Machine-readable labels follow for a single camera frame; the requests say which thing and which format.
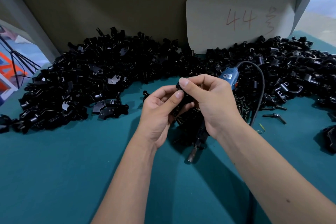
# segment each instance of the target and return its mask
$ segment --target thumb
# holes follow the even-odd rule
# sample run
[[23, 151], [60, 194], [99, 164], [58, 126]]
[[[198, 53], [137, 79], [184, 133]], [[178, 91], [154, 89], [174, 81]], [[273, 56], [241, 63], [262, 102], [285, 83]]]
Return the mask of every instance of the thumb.
[[183, 97], [183, 90], [178, 90], [166, 102], [164, 102], [160, 108], [162, 108], [165, 113], [169, 114], [182, 101]]
[[196, 99], [198, 102], [202, 102], [202, 100], [205, 98], [206, 91], [201, 89], [199, 86], [197, 86], [195, 83], [191, 82], [190, 80], [186, 78], [180, 78], [179, 84], [181, 88], [191, 95], [194, 99]]

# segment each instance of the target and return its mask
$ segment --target white cardboard sign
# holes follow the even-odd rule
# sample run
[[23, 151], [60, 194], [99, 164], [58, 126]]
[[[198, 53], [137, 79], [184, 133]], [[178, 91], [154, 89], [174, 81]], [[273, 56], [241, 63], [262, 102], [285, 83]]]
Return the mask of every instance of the white cardboard sign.
[[197, 54], [234, 43], [287, 37], [296, 0], [187, 0], [189, 46]]

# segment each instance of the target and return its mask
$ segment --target orange object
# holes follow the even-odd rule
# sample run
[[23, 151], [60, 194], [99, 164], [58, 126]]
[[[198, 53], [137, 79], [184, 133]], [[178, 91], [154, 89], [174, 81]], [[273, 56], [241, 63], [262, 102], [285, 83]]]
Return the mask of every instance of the orange object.
[[[15, 75], [14, 69], [13, 69], [13, 63], [2, 52], [0, 52], [0, 58], [8, 63], [8, 65], [0, 65], [0, 73], [9, 80], [12, 76]], [[27, 72], [24, 72], [17, 65], [15, 65], [15, 69], [16, 69], [17, 73], [22, 73], [22, 75], [25, 75], [25, 76], [27, 75]], [[6, 90], [6, 89], [7, 89], [7, 87], [3, 83], [0, 82], [0, 90]]]

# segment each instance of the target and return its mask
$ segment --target right hand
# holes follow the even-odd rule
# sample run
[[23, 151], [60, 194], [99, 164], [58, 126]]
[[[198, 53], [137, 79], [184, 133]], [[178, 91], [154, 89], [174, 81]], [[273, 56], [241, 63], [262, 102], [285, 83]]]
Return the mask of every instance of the right hand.
[[217, 139], [237, 123], [245, 121], [240, 116], [230, 84], [208, 74], [180, 78], [181, 88], [199, 103], [207, 132]]

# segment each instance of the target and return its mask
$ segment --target fingernail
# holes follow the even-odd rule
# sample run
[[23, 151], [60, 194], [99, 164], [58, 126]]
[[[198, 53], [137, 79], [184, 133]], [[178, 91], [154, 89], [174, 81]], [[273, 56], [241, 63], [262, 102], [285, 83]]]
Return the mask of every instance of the fingernail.
[[178, 91], [176, 91], [176, 92], [175, 92], [175, 96], [176, 96], [177, 98], [182, 98], [182, 97], [183, 97], [183, 90], [178, 90]]
[[189, 80], [186, 79], [186, 78], [183, 78], [183, 77], [182, 77], [182, 78], [179, 79], [178, 82], [179, 82], [179, 84], [180, 84], [181, 86], [185, 87], [185, 86], [187, 86]]

